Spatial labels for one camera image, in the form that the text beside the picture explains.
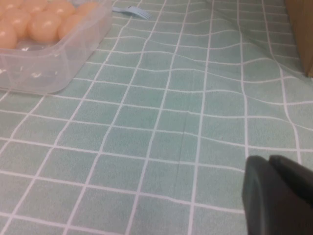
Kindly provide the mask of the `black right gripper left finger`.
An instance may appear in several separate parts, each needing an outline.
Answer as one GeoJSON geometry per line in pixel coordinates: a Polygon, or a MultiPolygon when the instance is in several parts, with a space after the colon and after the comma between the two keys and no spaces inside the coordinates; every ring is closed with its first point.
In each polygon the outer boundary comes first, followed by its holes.
{"type": "Polygon", "coordinates": [[[313,210],[269,208],[269,159],[249,156],[246,161],[242,201],[249,235],[311,235],[313,210]]]}

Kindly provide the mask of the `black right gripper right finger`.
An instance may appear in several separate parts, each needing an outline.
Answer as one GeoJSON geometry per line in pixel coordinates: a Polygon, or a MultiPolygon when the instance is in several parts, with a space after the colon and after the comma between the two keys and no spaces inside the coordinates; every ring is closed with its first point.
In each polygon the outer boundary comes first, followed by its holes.
{"type": "Polygon", "coordinates": [[[281,155],[269,158],[269,208],[312,210],[313,172],[281,155]]]}

